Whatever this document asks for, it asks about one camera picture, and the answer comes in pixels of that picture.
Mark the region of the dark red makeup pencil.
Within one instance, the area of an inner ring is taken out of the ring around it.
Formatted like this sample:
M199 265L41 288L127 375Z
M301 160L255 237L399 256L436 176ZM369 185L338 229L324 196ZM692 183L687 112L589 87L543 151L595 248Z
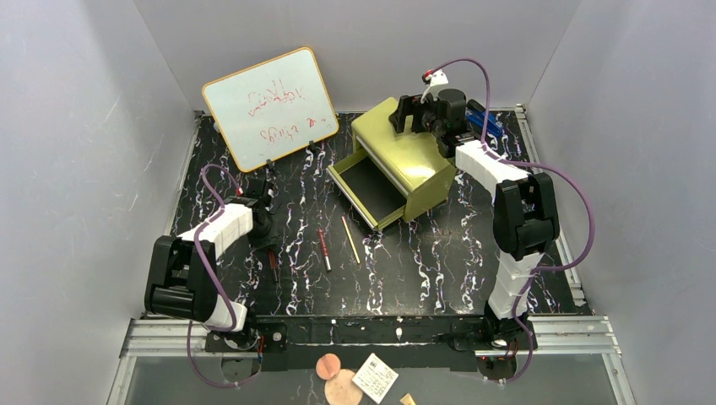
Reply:
M324 236L324 231L323 231L323 229L320 229L320 228L319 228L319 229L317 230L317 235L318 235L318 239L319 239L319 243L320 243L320 247L321 247L321 251L322 251L322 255L323 255L323 259L324 259L326 271L327 271L327 273L331 273L331 272L332 272L332 267L331 267L330 258L329 258L329 254L328 254L328 248L327 248L327 245L326 245L326 243L325 243L325 236Z

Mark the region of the green metal drawer box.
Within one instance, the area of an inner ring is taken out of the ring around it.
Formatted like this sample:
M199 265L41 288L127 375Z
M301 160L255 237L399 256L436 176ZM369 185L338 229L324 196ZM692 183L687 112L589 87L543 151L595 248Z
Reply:
M370 229L409 222L448 199L457 169L438 152L428 132L394 131L389 97L351 124L353 153L327 168L328 175Z

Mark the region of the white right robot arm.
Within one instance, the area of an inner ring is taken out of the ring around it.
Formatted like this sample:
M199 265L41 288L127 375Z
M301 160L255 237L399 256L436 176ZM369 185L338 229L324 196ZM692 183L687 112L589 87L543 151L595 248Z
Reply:
M455 349L531 342L526 298L534 271L560 230L553 180L499 159L471 128L480 124L482 130L489 129L488 110L461 90L403 95L388 120L397 133L410 128L431 134L440 155L479 182L492 198L492 229L500 250L494 288L479 324L460 326L438 339L451 340Z

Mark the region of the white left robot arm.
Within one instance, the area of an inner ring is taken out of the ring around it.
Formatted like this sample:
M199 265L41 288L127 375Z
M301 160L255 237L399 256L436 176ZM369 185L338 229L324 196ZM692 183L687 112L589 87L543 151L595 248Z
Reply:
M244 304L223 298L217 288L217 261L237 241L254 249L269 249L278 242L274 213L269 210L275 195L271 181L253 177L240 195L225 201L222 213L209 217L180 235L162 235L152 250L144 293L148 313L195 321L208 329L236 333L240 350L257 348L261 338L247 321Z

